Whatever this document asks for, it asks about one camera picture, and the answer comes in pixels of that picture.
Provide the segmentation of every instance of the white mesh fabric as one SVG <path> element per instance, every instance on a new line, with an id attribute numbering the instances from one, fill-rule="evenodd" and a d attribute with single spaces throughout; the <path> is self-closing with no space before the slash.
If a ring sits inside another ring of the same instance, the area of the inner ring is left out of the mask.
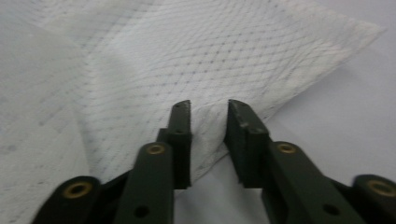
<path id="1" fill-rule="evenodd" d="M 130 169 L 186 99 L 198 178 L 226 153 L 228 99 L 268 119 L 381 31 L 305 0 L 9 0 L 0 15 L 1 223 L 29 222 L 74 175 Z"/>

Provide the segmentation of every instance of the white cloth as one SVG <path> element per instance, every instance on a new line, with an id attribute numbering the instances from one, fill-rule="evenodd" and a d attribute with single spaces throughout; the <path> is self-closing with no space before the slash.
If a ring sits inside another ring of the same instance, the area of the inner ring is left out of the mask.
<path id="1" fill-rule="evenodd" d="M 226 153 L 228 99 L 268 119 L 382 30 L 308 0 L 2 1 L 0 222 L 130 169 L 186 99 L 198 178 Z"/>

